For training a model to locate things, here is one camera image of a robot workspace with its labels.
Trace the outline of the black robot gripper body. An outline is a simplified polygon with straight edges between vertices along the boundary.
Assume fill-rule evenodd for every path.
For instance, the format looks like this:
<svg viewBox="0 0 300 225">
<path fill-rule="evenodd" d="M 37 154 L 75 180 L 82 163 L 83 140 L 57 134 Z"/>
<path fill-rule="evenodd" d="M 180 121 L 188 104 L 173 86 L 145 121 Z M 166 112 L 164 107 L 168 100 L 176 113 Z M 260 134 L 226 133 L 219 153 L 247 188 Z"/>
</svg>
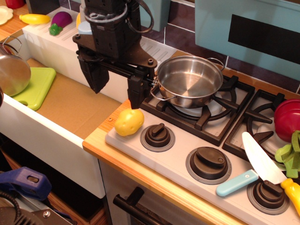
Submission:
<svg viewBox="0 0 300 225">
<path fill-rule="evenodd" d="M 152 30 L 154 19 L 142 30 L 140 8 L 152 15 L 143 0 L 87 0 L 83 15 L 92 34 L 76 34 L 73 41 L 99 58 L 155 68 L 157 61 L 140 46 L 142 34 Z"/>
</svg>

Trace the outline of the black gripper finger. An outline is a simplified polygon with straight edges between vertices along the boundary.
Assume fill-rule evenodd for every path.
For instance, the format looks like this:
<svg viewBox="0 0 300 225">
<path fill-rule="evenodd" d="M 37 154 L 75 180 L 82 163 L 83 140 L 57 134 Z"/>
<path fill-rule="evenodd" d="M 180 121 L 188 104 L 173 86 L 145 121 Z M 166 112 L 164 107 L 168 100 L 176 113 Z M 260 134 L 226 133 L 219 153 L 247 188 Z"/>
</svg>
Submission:
<svg viewBox="0 0 300 225">
<path fill-rule="evenodd" d="M 145 98 L 150 94 L 154 83 L 154 68 L 138 66 L 128 83 L 128 99 L 132 109 L 138 109 Z"/>
<path fill-rule="evenodd" d="M 109 72 L 105 67 L 102 67 L 100 59 L 95 56 L 90 56 L 86 52 L 78 52 L 78 60 L 90 88 L 97 94 L 109 81 Z"/>
</svg>

